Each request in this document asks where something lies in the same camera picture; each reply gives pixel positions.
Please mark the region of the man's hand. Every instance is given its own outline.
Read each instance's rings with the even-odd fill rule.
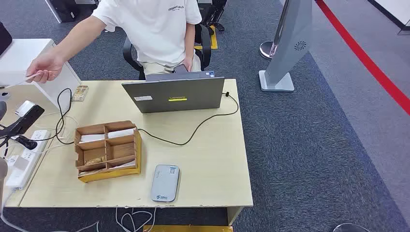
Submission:
[[[64,60],[53,52],[39,55],[31,62],[27,69],[26,76],[31,76],[35,73],[41,74],[27,80],[27,82],[31,83],[32,81],[35,81],[45,83],[47,81],[52,81],[60,74],[63,65]]]
[[[191,72],[192,69],[192,58],[189,57],[185,57],[184,61],[182,62],[185,65],[185,68],[187,68],[187,70],[189,72]]]

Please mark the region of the white t-shirt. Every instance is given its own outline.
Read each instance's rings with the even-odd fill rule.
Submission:
[[[121,27],[138,61],[168,66],[185,58],[186,23],[202,21],[196,0],[102,0],[92,15],[107,31]]]

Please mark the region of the black cable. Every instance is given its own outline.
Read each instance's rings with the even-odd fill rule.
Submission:
[[[3,157],[7,156],[8,151],[9,151],[9,140],[6,141],[6,150],[4,151],[4,156]]]
[[[6,150],[4,151],[3,159],[7,156],[7,152],[9,151],[9,148],[8,148],[8,146],[9,146],[9,139],[10,139],[10,138],[5,138],[4,141],[1,142],[1,144],[0,144],[0,147],[6,145]]]
[[[66,90],[69,90],[69,91],[70,91],[70,104],[69,104],[69,106],[68,106],[68,110],[63,114],[62,109],[61,109],[61,105],[60,105],[60,96],[61,96],[61,94],[62,94],[64,91],[66,91]],[[72,103],[71,99],[72,99],[72,97],[73,97],[73,92],[71,91],[70,88],[65,88],[65,89],[63,89],[63,90],[59,93],[59,95],[57,96],[57,104],[59,105],[59,110],[60,110],[61,118],[59,119],[59,121],[58,121],[57,124],[56,124],[56,133],[55,133],[52,137],[50,137],[50,138],[40,139],[40,140],[32,140],[32,141],[46,141],[46,140],[50,140],[50,139],[52,139],[52,138],[57,138],[57,140],[58,140],[60,143],[62,143],[62,144],[68,145],[68,144],[73,144],[73,143],[74,143],[74,141],[72,141],[71,143],[65,143],[65,142],[61,141],[60,138],[58,137],[58,134],[60,134],[60,132],[62,131],[62,129],[63,129],[63,127],[64,127],[64,117],[66,116],[66,114],[67,114],[67,113],[70,111],[70,109],[71,109],[71,103]]]
[[[188,140],[187,140],[186,142],[184,142],[183,144],[179,144],[179,143],[175,143],[175,142],[172,142],[172,141],[168,141],[168,140],[162,139],[162,138],[160,138],[160,137],[157,137],[157,136],[155,136],[155,135],[150,134],[148,131],[146,131],[146,130],[144,130],[144,129],[138,129],[138,130],[139,130],[139,131],[143,131],[143,132],[145,132],[147,135],[149,135],[149,136],[151,136],[151,137],[153,137],[153,138],[159,139],[159,140],[161,140],[161,141],[164,141],[164,142],[167,142],[167,143],[170,143],[170,144],[174,144],[174,145],[183,146],[183,145],[185,145],[185,144],[187,144],[187,143],[189,143],[189,142],[191,141],[191,139],[193,138],[193,136],[194,136],[194,134],[196,133],[196,131],[197,131],[197,130],[199,129],[199,127],[200,127],[203,123],[205,123],[206,121],[208,121],[208,120],[210,120],[211,118],[216,117],[216,116],[233,115],[233,114],[235,114],[236,112],[238,112],[238,110],[239,110],[239,104],[238,104],[238,102],[235,100],[235,98],[233,98],[231,95],[229,95],[229,92],[222,93],[222,95],[225,95],[226,97],[230,97],[230,98],[232,98],[232,100],[235,101],[236,110],[235,110],[234,112],[228,113],[228,114],[212,115],[211,117],[205,119],[204,121],[202,121],[202,122],[196,127],[196,129],[195,129],[194,132],[192,133],[190,139],[188,139]]]

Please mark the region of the white cabinet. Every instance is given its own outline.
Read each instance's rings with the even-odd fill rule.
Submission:
[[[26,77],[26,70],[31,61],[55,45],[52,39],[14,39],[0,56],[0,86],[22,82]],[[56,110],[58,109],[57,97],[59,93],[65,88],[70,88],[74,94],[80,84],[81,80],[68,62],[64,64],[60,75],[54,81],[48,81],[45,84],[32,83],[57,107]],[[68,108],[69,101],[67,99],[70,99],[68,90],[60,97],[63,111]]]

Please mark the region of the chair armrest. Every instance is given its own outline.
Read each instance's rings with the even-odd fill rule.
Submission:
[[[211,61],[211,36],[209,35],[208,28],[206,28],[202,24],[195,25],[197,28],[195,31],[196,33],[200,33],[201,35],[201,45],[202,45],[202,55],[203,55],[203,62],[204,68],[208,67]]]
[[[124,59],[136,70],[143,72],[144,69],[138,64],[135,60],[132,59],[131,55],[131,48],[132,48],[132,43],[128,37],[125,39],[124,42],[124,47],[122,48],[122,55]]]

